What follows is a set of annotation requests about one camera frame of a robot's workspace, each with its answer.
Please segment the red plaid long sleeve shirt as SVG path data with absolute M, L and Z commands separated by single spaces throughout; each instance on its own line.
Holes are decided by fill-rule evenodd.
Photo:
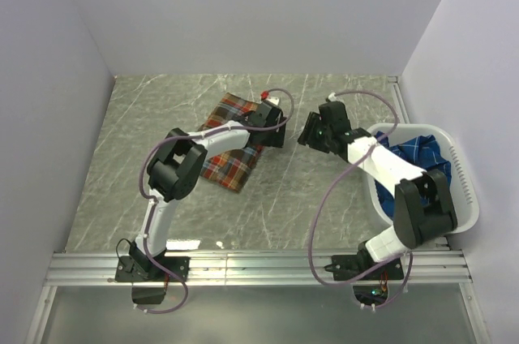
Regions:
M 199 131 L 219 127 L 242 114 L 255 111 L 258 104 L 226 93 L 213 109 Z M 263 151 L 260 145 L 249 145 L 211 157 L 205 161 L 200 176 L 209 182 L 239 193 L 247 183 Z

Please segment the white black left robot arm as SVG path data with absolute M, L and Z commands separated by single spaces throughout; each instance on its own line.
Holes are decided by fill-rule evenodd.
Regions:
M 205 161 L 251 145 L 282 147 L 290 118 L 278 104 L 265 100 L 256 110 L 218 127 L 197 132 L 175 128 L 152 149 L 139 173 L 147 212 L 129 251 L 138 275 L 153 281 L 162 274 L 167 228 L 180 200 L 197 184 Z

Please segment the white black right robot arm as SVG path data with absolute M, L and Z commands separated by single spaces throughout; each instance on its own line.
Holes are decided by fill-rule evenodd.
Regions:
M 447 176 L 415 166 L 368 131 L 353 129 L 342 102 L 329 101 L 309 113 L 298 143 L 356 165 L 393 197 L 392 225 L 362 243 L 357 252 L 358 271 L 365 278 L 378 277 L 386 260 L 457 228 Z

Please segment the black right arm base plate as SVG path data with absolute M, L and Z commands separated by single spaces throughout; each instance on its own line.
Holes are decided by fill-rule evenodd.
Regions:
M 353 255 L 333 255 L 331 263 L 327 264 L 324 270 L 332 274 L 335 282 L 350 280 L 365 271 Z M 362 281 L 402 280 L 404 276 L 401 260 L 394 259 L 363 277 Z

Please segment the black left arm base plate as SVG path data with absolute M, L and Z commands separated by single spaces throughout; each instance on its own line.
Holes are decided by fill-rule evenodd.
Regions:
M 187 279 L 190 258 L 186 256 L 166 257 L 159 264 L 174 273 L 182 280 Z M 121 256 L 116 267 L 114 280 L 116 282 L 162 282 L 166 272 L 158 268 L 148 259 L 137 261 L 131 256 Z

